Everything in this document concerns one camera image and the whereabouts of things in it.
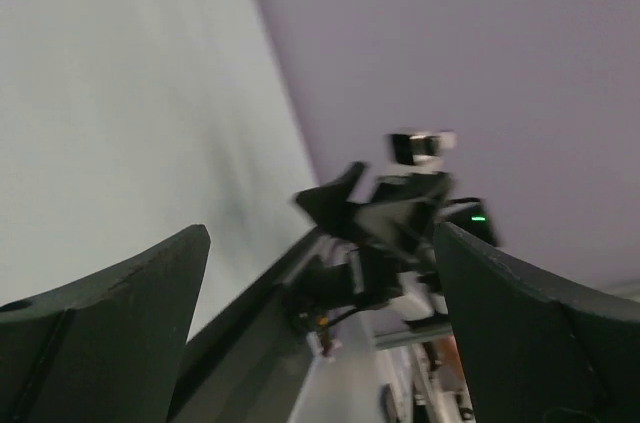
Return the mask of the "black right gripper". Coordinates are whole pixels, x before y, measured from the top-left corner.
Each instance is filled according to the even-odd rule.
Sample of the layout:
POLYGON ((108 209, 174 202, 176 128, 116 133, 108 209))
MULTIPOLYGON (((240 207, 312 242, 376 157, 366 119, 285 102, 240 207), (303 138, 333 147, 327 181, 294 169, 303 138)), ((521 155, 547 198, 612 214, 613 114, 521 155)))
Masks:
POLYGON ((454 131, 396 131, 386 135, 386 142, 390 163, 370 199, 380 204, 361 207, 350 199, 368 169, 361 161, 330 182, 296 193, 293 202, 331 237, 354 238, 355 220, 391 249, 420 263, 435 261, 433 235, 441 222, 451 222, 493 247, 500 245, 485 201, 451 196, 456 181, 443 163, 444 153, 457 144, 454 131))

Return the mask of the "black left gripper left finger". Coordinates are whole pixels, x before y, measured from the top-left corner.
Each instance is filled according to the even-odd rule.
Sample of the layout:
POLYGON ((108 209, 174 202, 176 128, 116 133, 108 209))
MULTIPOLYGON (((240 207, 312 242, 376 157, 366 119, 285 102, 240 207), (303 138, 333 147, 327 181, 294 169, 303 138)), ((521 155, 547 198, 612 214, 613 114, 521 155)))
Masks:
POLYGON ((4 422, 163 422, 210 237, 191 225, 123 262, 1 308, 4 422))

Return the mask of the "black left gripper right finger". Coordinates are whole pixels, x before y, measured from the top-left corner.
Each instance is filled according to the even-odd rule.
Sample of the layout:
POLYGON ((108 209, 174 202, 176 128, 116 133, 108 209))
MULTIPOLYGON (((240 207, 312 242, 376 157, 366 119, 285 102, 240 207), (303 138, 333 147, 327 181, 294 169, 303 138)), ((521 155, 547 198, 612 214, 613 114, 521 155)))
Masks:
POLYGON ((639 419, 639 305, 514 258, 445 223, 434 235, 479 422, 639 419))

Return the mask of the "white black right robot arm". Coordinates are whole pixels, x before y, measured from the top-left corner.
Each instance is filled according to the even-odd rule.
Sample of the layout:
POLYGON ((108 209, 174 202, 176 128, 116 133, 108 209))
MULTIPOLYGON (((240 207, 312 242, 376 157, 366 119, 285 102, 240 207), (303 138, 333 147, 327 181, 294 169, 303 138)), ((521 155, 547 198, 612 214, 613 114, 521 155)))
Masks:
POLYGON ((451 130, 405 130, 387 135, 390 163, 368 200, 351 195, 368 165, 352 163, 339 177, 296 193, 294 204, 315 228, 347 244, 340 263, 320 258, 296 277, 287 311, 318 333, 345 317, 392 308, 409 324, 444 320, 448 313, 436 268, 434 231, 451 222, 481 241, 500 244, 483 199, 452 197, 454 177, 443 154, 457 143, 451 130))

